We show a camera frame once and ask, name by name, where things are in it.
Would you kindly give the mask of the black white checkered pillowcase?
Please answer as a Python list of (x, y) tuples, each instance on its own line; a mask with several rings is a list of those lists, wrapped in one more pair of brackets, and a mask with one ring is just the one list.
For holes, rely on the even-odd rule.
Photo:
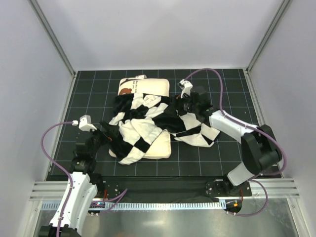
[(191, 116), (179, 116), (170, 97), (143, 93), (118, 95), (113, 109), (109, 124), (118, 126), (117, 139), (122, 150), (114, 154), (123, 165), (141, 160), (164, 130), (177, 141), (206, 148), (213, 146), (220, 134), (212, 132), (208, 139), (204, 138), (199, 121)]

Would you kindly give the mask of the cream pillow with bear print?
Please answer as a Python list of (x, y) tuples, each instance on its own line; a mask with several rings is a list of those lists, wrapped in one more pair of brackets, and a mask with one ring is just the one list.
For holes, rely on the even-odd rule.
[[(143, 93), (169, 97), (169, 82), (166, 79), (147, 78), (139, 75), (134, 78), (123, 78), (119, 81), (118, 95)], [(144, 159), (168, 158), (171, 155), (171, 138), (164, 130), (151, 144), (143, 156)]]

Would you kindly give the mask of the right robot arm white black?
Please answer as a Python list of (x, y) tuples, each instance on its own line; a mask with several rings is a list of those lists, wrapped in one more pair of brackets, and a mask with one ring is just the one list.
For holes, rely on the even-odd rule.
[(284, 152), (268, 125), (255, 126), (229, 115), (222, 107), (214, 107), (201, 86), (194, 87), (184, 80), (179, 86), (181, 94), (174, 98), (179, 116), (199, 121), (206, 139), (212, 132), (223, 132), (241, 145), (242, 161), (223, 177), (219, 184), (222, 192), (235, 195), (247, 181), (284, 159)]

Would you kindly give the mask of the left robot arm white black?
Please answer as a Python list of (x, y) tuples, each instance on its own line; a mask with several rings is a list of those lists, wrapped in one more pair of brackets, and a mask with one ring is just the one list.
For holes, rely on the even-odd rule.
[(45, 148), (42, 149), (46, 157), (68, 176), (68, 182), (49, 225), (40, 228), (40, 237), (80, 237), (89, 208), (97, 204), (94, 198), (102, 196), (105, 190), (101, 174), (94, 171), (95, 156), (101, 146), (112, 140), (111, 137), (96, 128), (89, 116), (66, 124), (78, 126), (81, 131), (90, 132), (91, 136), (85, 143), (76, 146), (69, 170), (58, 164)]

